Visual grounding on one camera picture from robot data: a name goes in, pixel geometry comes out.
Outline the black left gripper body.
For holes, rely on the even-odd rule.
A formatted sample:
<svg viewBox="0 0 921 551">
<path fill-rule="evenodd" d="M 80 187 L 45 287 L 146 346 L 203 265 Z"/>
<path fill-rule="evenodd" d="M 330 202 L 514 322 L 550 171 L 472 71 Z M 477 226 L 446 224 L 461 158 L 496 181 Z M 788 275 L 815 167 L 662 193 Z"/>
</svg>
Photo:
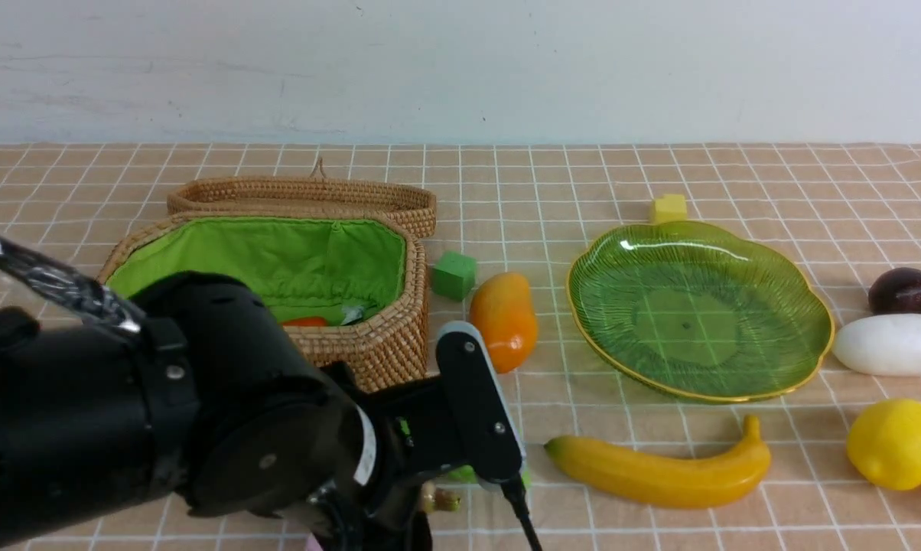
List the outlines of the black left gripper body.
<svg viewBox="0 0 921 551">
<path fill-rule="evenodd" d="M 324 373 L 347 402 L 332 437 L 335 472 L 318 489 L 318 509 L 327 519 L 318 530 L 320 548 L 433 549 L 433 481 L 461 463 L 439 377 L 366 393 L 345 363 Z"/>
</svg>

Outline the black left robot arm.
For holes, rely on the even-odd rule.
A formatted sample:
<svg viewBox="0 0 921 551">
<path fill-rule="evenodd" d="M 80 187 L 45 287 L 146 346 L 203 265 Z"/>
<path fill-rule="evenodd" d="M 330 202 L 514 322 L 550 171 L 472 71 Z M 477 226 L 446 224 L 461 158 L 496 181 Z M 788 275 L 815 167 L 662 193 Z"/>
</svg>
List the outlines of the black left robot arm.
<svg viewBox="0 0 921 551">
<path fill-rule="evenodd" d="M 176 493 L 192 517 L 293 510 L 330 550 L 408 550 L 423 481 L 463 461 L 434 380 L 366 395 L 262 300 L 187 273 L 138 334 L 0 310 L 0 548 Z"/>
</svg>

